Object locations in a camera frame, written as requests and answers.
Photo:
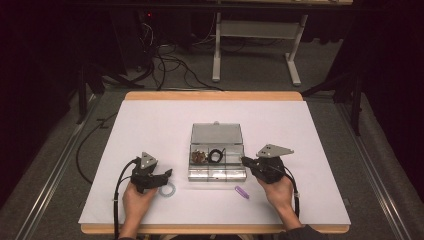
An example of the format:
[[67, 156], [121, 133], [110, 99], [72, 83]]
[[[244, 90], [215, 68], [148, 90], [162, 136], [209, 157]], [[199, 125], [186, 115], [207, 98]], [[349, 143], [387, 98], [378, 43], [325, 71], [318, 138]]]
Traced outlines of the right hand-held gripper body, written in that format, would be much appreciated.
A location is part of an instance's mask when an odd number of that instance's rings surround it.
[[294, 151], [289, 148], [267, 144], [256, 154], [257, 164], [260, 165], [260, 171], [253, 171], [252, 174], [267, 184], [278, 182], [287, 175], [288, 169], [284, 165], [281, 157], [293, 154]]

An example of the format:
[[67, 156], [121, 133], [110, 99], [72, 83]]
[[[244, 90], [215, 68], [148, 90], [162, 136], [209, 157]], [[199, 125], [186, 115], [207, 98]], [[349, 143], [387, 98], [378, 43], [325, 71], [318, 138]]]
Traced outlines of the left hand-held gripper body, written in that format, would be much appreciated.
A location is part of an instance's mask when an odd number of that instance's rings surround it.
[[143, 193], [145, 189], [153, 189], [160, 186], [160, 176], [153, 174], [158, 164], [156, 158], [143, 152], [134, 162], [136, 166], [132, 170], [131, 183], [136, 186], [138, 192]]

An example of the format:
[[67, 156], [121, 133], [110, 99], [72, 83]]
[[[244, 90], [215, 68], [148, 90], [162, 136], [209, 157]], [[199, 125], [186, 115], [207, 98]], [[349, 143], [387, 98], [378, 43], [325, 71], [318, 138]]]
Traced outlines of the purple hair clip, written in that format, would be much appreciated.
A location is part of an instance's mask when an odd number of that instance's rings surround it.
[[240, 186], [235, 186], [234, 189], [243, 198], [245, 198], [245, 199], [249, 199], [250, 198], [249, 194], [245, 190], [243, 190]]

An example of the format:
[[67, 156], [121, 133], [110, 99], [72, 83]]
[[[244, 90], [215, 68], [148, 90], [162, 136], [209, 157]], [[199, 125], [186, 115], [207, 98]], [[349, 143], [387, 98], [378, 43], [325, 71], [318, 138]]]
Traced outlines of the clear grey compartment box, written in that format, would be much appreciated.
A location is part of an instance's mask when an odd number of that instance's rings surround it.
[[188, 179], [192, 182], [244, 182], [241, 126], [234, 123], [195, 123], [192, 126]]

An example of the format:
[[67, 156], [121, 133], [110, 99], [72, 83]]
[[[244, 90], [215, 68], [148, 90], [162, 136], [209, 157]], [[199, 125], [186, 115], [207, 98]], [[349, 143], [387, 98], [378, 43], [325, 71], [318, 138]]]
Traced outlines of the person's left hand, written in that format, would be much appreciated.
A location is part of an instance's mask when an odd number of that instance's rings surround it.
[[129, 182], [123, 196], [125, 222], [140, 224], [156, 193], [157, 188], [140, 193], [137, 187]]

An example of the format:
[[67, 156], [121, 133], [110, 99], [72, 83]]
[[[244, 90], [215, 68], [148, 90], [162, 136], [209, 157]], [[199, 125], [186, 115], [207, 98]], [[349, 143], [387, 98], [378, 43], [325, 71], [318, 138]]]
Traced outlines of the person's right hand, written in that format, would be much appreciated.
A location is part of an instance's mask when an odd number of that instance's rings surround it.
[[258, 183], [264, 189], [268, 202], [280, 215], [286, 216], [294, 212], [292, 207], [293, 187], [287, 177], [283, 177], [272, 184], [267, 184], [263, 180], [258, 179]]

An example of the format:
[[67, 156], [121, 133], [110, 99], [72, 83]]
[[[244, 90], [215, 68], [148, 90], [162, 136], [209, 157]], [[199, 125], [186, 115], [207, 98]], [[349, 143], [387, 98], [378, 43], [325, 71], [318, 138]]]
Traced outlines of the white table sheet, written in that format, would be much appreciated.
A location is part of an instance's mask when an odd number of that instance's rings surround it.
[[158, 161], [157, 172], [172, 172], [173, 196], [157, 196], [145, 225], [274, 225], [280, 219], [253, 176], [233, 184], [194, 183], [188, 179], [188, 157], [195, 123], [237, 123], [244, 150], [253, 157], [266, 144], [291, 149], [284, 164], [300, 192], [304, 224], [348, 225], [350, 219], [304, 101], [165, 101], [122, 103], [79, 219], [82, 224], [109, 224], [113, 195], [125, 165], [147, 152]]

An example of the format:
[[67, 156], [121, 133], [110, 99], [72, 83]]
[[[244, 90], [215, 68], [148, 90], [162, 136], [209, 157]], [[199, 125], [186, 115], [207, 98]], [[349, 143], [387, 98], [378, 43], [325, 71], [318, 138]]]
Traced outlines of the black metal stand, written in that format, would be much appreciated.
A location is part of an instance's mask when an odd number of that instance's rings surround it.
[[345, 103], [351, 102], [350, 125], [356, 136], [360, 135], [359, 115], [361, 112], [361, 90], [362, 79], [359, 75], [353, 73], [342, 73], [341, 75], [330, 78], [316, 86], [301, 92], [303, 97], [309, 97], [320, 91], [333, 90], [333, 102]]
[[105, 92], [103, 84], [103, 76], [112, 78], [124, 86], [130, 88], [143, 88], [143, 85], [138, 85], [124, 77], [113, 73], [98, 64], [84, 64], [78, 72], [78, 99], [79, 99], [79, 120], [80, 124], [83, 119], [88, 115], [88, 100], [87, 88], [90, 88], [93, 94], [102, 95]]

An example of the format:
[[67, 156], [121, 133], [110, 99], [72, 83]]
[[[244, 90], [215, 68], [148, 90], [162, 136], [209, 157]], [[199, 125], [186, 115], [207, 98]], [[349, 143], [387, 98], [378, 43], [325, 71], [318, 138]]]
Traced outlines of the white metal desk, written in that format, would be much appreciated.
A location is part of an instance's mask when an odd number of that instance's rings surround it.
[[[215, 0], [219, 5], [224, 3], [254, 3], [265, 6], [275, 4], [293, 7], [339, 7], [350, 6], [353, 0]], [[221, 13], [215, 14], [215, 51], [212, 67], [212, 81], [221, 79], [221, 40], [224, 37], [259, 38], [274, 40], [291, 40], [290, 52], [284, 54], [285, 62], [294, 86], [300, 86], [301, 80], [295, 64], [295, 56], [303, 35], [308, 13], [302, 13], [296, 20], [283, 22], [265, 20], [228, 20], [222, 19]]]

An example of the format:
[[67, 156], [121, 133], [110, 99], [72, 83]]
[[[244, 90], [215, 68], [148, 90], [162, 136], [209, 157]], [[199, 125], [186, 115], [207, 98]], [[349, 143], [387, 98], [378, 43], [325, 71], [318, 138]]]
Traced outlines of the dark computer tower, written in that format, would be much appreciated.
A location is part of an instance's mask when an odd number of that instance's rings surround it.
[[124, 73], [146, 68], [153, 55], [151, 29], [143, 22], [140, 12], [118, 9], [111, 12]]

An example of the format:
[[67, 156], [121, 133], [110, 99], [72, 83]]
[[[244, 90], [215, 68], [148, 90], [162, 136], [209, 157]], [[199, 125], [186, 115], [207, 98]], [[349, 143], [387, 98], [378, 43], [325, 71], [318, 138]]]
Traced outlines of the dark curtain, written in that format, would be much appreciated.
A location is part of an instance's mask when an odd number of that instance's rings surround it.
[[356, 0], [368, 49], [364, 91], [424, 202], [424, 0]]
[[69, 111], [95, 13], [70, 0], [0, 0], [0, 208]]

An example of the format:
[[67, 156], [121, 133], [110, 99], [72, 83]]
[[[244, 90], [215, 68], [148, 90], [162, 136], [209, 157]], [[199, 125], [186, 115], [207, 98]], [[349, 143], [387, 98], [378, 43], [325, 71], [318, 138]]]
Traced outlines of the metal floor rail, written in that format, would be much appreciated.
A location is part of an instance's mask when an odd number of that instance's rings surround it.
[[360, 162], [363, 165], [365, 175], [367, 176], [380, 208], [382, 209], [395, 238], [397, 240], [412, 240], [411, 235], [399, 214], [395, 201], [389, 194], [381, 176], [374, 166], [374, 163], [368, 151], [366, 150], [364, 142], [362, 141], [361, 137], [356, 134], [353, 127], [351, 126], [348, 109], [343, 104], [337, 104], [336, 108], [341, 115], [344, 124], [347, 126], [356, 149], [359, 152]]
[[81, 135], [81, 132], [86, 125], [87, 119], [97, 106], [98, 102], [99, 97], [95, 94], [92, 94], [88, 101], [88, 110], [86, 115], [79, 121], [79, 123], [73, 129], [73, 132], [67, 140], [66, 145], [62, 150], [59, 158], [57, 159], [53, 170], [50, 172], [46, 183], [43, 185], [43, 188], [41, 189], [41, 192], [39, 193], [35, 203], [33, 204], [31, 211], [27, 215], [14, 240], [31, 239], [63, 177], [64, 172], [67, 169], [67, 166], [70, 162], [71, 152], [73, 151]]

